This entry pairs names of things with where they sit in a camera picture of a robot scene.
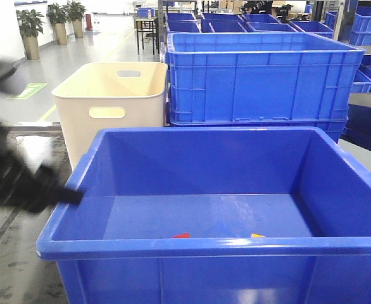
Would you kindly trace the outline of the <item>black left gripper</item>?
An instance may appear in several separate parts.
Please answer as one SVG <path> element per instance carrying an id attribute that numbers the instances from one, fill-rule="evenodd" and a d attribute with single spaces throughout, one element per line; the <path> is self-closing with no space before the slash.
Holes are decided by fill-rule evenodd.
<path id="1" fill-rule="evenodd" d="M 0 207 L 40 213 L 56 203 L 79 205 L 84 192 L 61 187 L 55 172 L 44 165 L 33 173 L 13 154 L 0 155 Z"/>

